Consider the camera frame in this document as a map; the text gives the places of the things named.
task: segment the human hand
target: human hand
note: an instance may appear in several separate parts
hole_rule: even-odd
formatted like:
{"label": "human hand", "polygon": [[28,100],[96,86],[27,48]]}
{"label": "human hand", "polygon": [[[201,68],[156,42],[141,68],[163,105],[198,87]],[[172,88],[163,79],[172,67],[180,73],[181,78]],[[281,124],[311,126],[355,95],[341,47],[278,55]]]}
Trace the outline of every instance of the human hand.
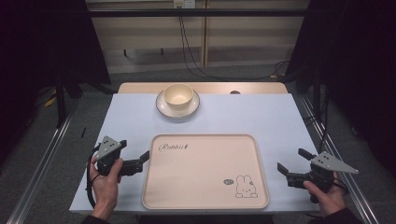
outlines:
{"label": "human hand", "polygon": [[332,185],[329,192],[324,193],[310,181],[304,181],[303,184],[304,187],[308,189],[310,194],[313,194],[318,198],[320,211],[324,217],[338,212],[346,207],[344,204],[343,189]]}
{"label": "human hand", "polygon": [[121,181],[119,172],[123,160],[121,158],[117,159],[107,176],[99,175],[99,172],[95,168],[95,164],[96,157],[93,157],[90,164],[90,178],[91,180],[94,179],[92,188],[95,194],[96,206],[93,208],[92,216],[107,221],[117,205],[119,183]]}

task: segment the white table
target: white table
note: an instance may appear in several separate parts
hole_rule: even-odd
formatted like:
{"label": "white table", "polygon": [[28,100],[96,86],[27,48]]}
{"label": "white table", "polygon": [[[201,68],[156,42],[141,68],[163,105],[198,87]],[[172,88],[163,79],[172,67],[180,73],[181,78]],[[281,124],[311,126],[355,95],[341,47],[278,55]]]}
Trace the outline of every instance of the white table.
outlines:
{"label": "white table", "polygon": [[[252,135],[261,154],[269,203],[263,209],[243,210],[149,210],[142,204],[147,165],[142,174],[125,176],[120,183],[119,203],[115,212],[134,214],[273,214],[318,211],[309,201],[308,192],[287,186],[285,176],[276,169],[284,164],[291,172],[306,173],[309,161],[297,154],[298,148],[316,153],[300,113],[290,94],[205,94],[191,117],[169,119],[155,106],[157,93],[119,93],[113,96],[97,142],[105,135],[127,140],[122,150],[125,160],[137,159],[149,150],[152,139],[164,133],[246,133]],[[86,177],[73,200],[70,211],[90,213],[86,195]]]}

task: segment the black curtain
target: black curtain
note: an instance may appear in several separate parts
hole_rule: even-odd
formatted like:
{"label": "black curtain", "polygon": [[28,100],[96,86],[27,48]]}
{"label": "black curtain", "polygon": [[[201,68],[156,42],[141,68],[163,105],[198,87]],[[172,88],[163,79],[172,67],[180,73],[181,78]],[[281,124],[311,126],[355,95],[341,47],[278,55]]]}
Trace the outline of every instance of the black curtain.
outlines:
{"label": "black curtain", "polygon": [[396,176],[396,2],[312,0],[287,76],[324,83],[375,157]]}
{"label": "black curtain", "polygon": [[0,3],[0,163],[33,116],[37,93],[57,76],[68,84],[110,82],[92,20],[66,13],[74,10],[87,11],[85,1]]}

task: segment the metal frame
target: metal frame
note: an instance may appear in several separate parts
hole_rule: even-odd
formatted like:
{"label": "metal frame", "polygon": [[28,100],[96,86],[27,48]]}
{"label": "metal frame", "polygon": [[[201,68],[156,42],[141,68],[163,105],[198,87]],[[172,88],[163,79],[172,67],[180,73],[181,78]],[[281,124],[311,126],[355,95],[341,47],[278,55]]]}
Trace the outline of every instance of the metal frame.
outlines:
{"label": "metal frame", "polygon": [[331,10],[307,9],[228,9],[228,8],[186,8],[186,9],[90,9],[84,10],[38,10],[36,14],[53,16],[90,16],[103,17],[303,17],[336,13]]}
{"label": "metal frame", "polygon": [[64,121],[61,127],[56,129],[40,163],[35,169],[35,173],[33,174],[28,186],[26,187],[26,190],[24,191],[20,200],[18,201],[17,205],[12,211],[11,216],[7,221],[7,224],[20,224],[23,223],[23,221],[26,219],[30,207],[32,206],[35,200],[35,196],[40,190],[44,178],[46,177],[47,171],[50,168],[52,160],[55,157],[60,144],[62,143],[64,134],[66,133],[67,128],[69,127],[71,118],[73,117],[73,115],[77,110],[78,102],[79,99],[74,101],[74,103],[71,106],[70,113],[66,117],[66,120]]}
{"label": "metal frame", "polygon": [[[317,131],[318,137],[321,138],[324,132],[324,125],[322,122],[319,122],[315,119],[314,114],[314,107],[309,101],[307,96],[302,96],[301,101],[304,105],[305,111],[308,113],[308,116],[311,116],[313,120],[313,124],[315,130]],[[343,160],[340,153],[338,152],[337,148],[335,147],[334,142],[330,138],[330,136],[325,133],[326,136],[324,137],[323,146],[325,146],[326,151],[332,154],[339,160]],[[375,217],[373,209],[371,208],[370,204],[367,202],[364,194],[361,192],[361,189],[358,187],[358,184],[355,182],[355,179],[351,174],[340,173],[340,178],[347,184],[350,196],[352,198],[353,203],[356,205],[361,217],[363,218],[364,223],[367,224],[374,224],[379,223]]]}

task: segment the metal bracket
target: metal bracket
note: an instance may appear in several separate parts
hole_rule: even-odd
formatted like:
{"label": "metal bracket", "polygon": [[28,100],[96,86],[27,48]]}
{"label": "metal bracket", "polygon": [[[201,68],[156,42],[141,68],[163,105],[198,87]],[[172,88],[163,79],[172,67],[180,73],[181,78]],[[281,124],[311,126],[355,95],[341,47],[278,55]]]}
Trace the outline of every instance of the metal bracket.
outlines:
{"label": "metal bracket", "polygon": [[343,161],[338,160],[334,156],[330,155],[326,151],[320,153],[315,158],[311,160],[312,164],[315,164],[318,167],[321,167],[328,171],[338,171],[344,173],[350,173],[356,175],[359,171]]}
{"label": "metal bracket", "polygon": [[97,160],[101,160],[103,157],[107,156],[120,147],[121,143],[110,138],[109,136],[105,136],[101,145],[99,146],[98,154],[96,155]]}

